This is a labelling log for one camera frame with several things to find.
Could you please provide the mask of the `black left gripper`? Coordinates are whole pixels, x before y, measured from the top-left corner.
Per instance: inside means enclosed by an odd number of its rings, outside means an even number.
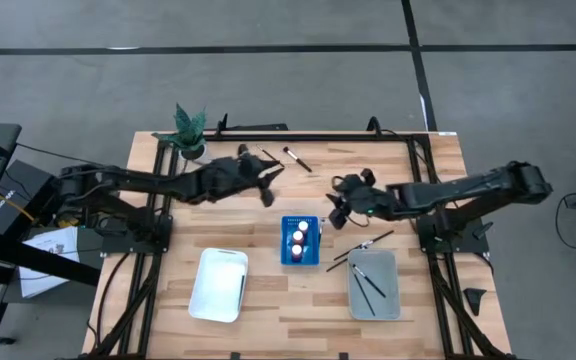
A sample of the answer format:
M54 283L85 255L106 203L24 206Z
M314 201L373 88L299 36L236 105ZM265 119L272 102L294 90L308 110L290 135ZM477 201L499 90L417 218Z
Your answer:
M215 203L257 188L263 206L270 207L275 200L270 184L285 170L274 166L274 160L263 160L241 144L236 157L215 158L199 168L199 202Z

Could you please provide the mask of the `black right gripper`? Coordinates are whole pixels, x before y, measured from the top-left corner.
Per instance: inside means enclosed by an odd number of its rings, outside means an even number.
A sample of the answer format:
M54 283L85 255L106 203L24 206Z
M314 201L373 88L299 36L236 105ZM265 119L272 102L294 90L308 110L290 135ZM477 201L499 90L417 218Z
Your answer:
M391 219L394 214L394 197L376 189L373 172L364 168L359 175L348 174L344 177L334 176L331 187L334 193L327 193L334 209L328 216L332 226L341 230L352 212L382 220Z

